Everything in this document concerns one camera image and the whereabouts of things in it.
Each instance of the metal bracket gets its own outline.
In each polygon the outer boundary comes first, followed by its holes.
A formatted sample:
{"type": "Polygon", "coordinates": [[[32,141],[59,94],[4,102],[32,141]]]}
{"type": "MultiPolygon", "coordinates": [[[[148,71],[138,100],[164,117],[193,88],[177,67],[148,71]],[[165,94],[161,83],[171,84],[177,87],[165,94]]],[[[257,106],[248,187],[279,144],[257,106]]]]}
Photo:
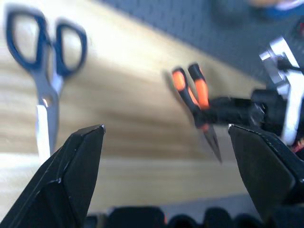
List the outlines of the metal bracket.
{"type": "Polygon", "coordinates": [[[300,71],[277,69],[277,60],[285,57],[291,65],[299,67],[293,53],[283,37],[270,43],[270,49],[260,55],[276,89],[284,99],[287,99],[285,121],[281,139],[287,145],[295,142],[299,126],[302,99],[304,97],[304,75],[300,71]]]}

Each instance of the wooden table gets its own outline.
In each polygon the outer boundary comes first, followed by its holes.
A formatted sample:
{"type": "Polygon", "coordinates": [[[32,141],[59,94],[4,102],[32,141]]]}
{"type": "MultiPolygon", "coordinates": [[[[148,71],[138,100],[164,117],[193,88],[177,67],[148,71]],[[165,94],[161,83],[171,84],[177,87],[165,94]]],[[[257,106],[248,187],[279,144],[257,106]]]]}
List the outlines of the wooden table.
{"type": "MultiPolygon", "coordinates": [[[[248,97],[263,85],[185,43],[98,2],[2,0],[0,30],[0,219],[38,168],[34,81],[10,55],[4,34],[7,3],[40,9],[54,35],[58,18],[83,26],[88,36],[85,67],[60,98],[57,148],[79,128],[105,124],[102,161],[91,211],[112,205],[159,204],[243,193],[227,130],[217,128],[224,163],[201,144],[188,113],[176,99],[170,71],[197,61],[211,96],[248,97]]],[[[18,27],[26,55],[35,49],[33,23],[18,27]]],[[[68,61],[79,42],[67,36],[68,61]]]]}

